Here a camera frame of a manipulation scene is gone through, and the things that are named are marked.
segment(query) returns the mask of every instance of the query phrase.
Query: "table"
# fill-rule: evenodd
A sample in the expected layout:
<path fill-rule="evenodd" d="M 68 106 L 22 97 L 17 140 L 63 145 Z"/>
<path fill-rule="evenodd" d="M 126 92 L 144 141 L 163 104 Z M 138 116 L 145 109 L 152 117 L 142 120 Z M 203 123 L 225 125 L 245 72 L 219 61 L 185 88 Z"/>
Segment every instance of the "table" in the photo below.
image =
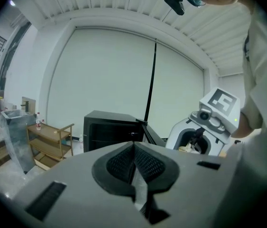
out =
<path fill-rule="evenodd" d="M 39 151 L 39 154 L 34 156 L 34 161 L 37 166 L 44 170 L 49 170 L 60 161 L 65 159 L 64 155 L 72 148 L 72 126 L 68 125 L 64 128 L 58 129 L 47 124 L 41 123 L 41 129 L 37 130 L 36 125 L 27 126 L 28 144 L 30 147 Z M 30 139 L 29 132 L 37 135 L 36 138 Z M 62 140 L 70 136 L 70 146 L 62 144 Z"/>

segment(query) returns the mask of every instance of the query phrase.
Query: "white wall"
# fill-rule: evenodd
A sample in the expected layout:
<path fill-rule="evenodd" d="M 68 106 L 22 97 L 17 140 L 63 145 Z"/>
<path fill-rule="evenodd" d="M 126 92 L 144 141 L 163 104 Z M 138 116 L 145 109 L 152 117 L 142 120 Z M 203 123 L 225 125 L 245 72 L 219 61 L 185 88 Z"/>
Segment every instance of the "white wall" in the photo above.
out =
<path fill-rule="evenodd" d="M 156 70 L 148 122 L 161 137 L 199 109 L 204 94 L 203 71 L 177 52 L 157 45 Z"/>
<path fill-rule="evenodd" d="M 144 119 L 155 43 L 129 33 L 78 29 L 56 66 L 48 100 L 48 124 L 74 123 L 83 133 L 84 117 L 93 110 Z"/>
<path fill-rule="evenodd" d="M 26 9 L 31 10 L 30 15 L 33 15 L 35 8 L 33 8 L 33 6 L 27 6 L 29 3 L 27 3 L 27 0 L 13 1 L 15 1 L 17 7 L 19 8 L 20 3 L 24 4 Z M 161 23 L 157 19 L 153 19 L 142 14 L 132 11 L 124 11 L 121 9 L 94 8 L 64 13 L 56 17 L 56 20 L 47 19 L 46 21 L 42 21 L 40 19 L 40 14 L 40 20 L 36 22 L 37 19 L 29 18 L 28 14 L 26 14 L 24 10 L 22 10 L 22 13 L 33 25 L 35 22 L 35 25 L 37 24 L 39 26 L 37 28 L 42 28 L 39 30 L 41 39 L 36 40 L 40 42 L 36 43 L 37 48 L 40 48 L 40 56 L 36 55 L 32 58 L 35 60 L 35 65 L 37 67 L 39 66 L 41 70 L 44 70 L 43 75 L 38 73 L 40 77 L 42 77 L 42 80 L 40 81 L 41 83 L 39 84 L 40 87 L 36 85 L 36 108 L 44 114 L 42 116 L 44 119 L 46 119 L 49 88 L 55 66 L 65 44 L 72 32 L 75 30 L 75 27 L 115 28 L 136 32 L 150 38 L 157 38 L 160 42 L 165 43 L 172 48 L 176 48 L 181 53 L 187 55 L 202 68 L 210 68 L 213 78 L 215 78 L 217 74 L 217 68 L 214 63 L 187 36 L 181 34 L 178 30 L 170 27 L 169 25 Z"/>
<path fill-rule="evenodd" d="M 53 51 L 64 34 L 67 23 L 46 26 L 37 30 L 31 26 L 21 40 L 6 75 L 5 98 L 14 105 L 21 104 L 22 96 L 36 100 L 39 111 L 39 96 L 48 63 L 56 57 Z M 50 84 L 51 77 L 45 83 Z"/>
<path fill-rule="evenodd" d="M 10 26 L 11 22 L 20 15 L 20 11 L 17 7 L 11 6 L 6 3 L 5 6 L 0 10 L 0 36 L 6 40 L 11 36 L 14 28 Z"/>
<path fill-rule="evenodd" d="M 34 90 L 37 81 L 30 78 L 34 71 L 30 62 L 36 37 L 37 29 L 30 26 L 19 43 L 6 74 L 4 98 L 7 102 L 16 105 L 17 109 L 21 109 L 22 96 L 35 99 Z"/>
<path fill-rule="evenodd" d="M 244 89 L 244 78 L 243 74 L 237 74 L 232 76 L 225 76 L 219 78 L 219 87 L 230 92 L 231 94 L 234 94 L 240 99 L 240 106 L 241 108 L 244 106 L 245 103 L 245 89 Z M 242 142 L 248 141 L 250 138 L 252 138 L 255 135 L 258 135 L 261 132 L 260 129 L 256 129 L 252 132 L 249 136 L 246 138 L 238 139 Z M 227 151 L 233 144 L 235 138 L 231 138 L 230 143 L 224 146 L 224 151 Z"/>
<path fill-rule="evenodd" d="M 219 87 L 238 97 L 241 108 L 244 106 L 245 89 L 243 74 L 220 77 Z"/>
<path fill-rule="evenodd" d="M 208 94 L 213 88 L 219 85 L 217 71 L 212 68 L 204 70 L 204 95 Z"/>
<path fill-rule="evenodd" d="M 20 28 L 21 28 L 20 25 L 16 26 L 16 28 L 13 30 L 12 34 L 10 35 L 9 39 L 7 40 L 7 42 L 4 45 L 4 50 L 2 51 L 1 56 L 0 56 L 0 69 L 1 69 L 1 67 L 2 67 L 2 65 L 4 63 L 4 58 L 5 58 L 5 56 L 6 56 L 7 52 L 8 52 L 7 49 L 10 48 L 11 43 L 12 43 L 13 39 L 15 38 L 15 36 L 17 35 L 17 33 L 20 30 Z"/>

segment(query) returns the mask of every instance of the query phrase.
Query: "floor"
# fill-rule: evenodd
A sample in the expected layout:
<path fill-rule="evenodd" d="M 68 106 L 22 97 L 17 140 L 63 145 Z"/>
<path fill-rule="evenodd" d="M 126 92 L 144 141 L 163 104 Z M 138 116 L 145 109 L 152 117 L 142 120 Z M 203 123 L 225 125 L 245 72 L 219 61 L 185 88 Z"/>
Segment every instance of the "floor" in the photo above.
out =
<path fill-rule="evenodd" d="M 73 141 L 73 155 L 80 153 L 83 153 L 83 144 Z M 71 152 L 69 151 L 65 157 L 71 157 Z M 22 187 L 44 172 L 43 169 L 35 166 L 25 175 L 15 162 L 9 160 L 0 166 L 0 193 L 13 199 Z"/>

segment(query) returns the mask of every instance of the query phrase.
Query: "ceiling light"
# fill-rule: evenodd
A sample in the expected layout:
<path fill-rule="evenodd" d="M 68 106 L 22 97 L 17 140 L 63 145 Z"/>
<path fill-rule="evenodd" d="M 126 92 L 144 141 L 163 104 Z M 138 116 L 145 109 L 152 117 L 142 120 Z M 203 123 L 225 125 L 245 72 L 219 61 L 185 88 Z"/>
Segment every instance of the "ceiling light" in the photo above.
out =
<path fill-rule="evenodd" d="M 12 0 L 9 0 L 9 3 L 11 4 L 11 6 L 15 6 L 15 3 Z"/>

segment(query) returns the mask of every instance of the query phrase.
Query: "white roller blind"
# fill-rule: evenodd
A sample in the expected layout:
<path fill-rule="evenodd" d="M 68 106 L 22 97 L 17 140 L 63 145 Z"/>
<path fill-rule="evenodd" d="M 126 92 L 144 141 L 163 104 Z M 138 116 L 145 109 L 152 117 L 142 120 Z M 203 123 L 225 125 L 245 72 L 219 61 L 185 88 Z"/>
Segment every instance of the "white roller blind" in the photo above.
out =
<path fill-rule="evenodd" d="M 93 110 L 144 119 L 152 73 L 154 42 L 103 29 L 78 29 L 57 63 L 48 100 L 47 121 L 54 127 L 74 123 L 83 133 Z"/>
<path fill-rule="evenodd" d="M 158 44 L 148 117 L 154 131 L 161 138 L 168 138 L 176 123 L 199 109 L 203 91 L 203 71 L 185 57 Z"/>

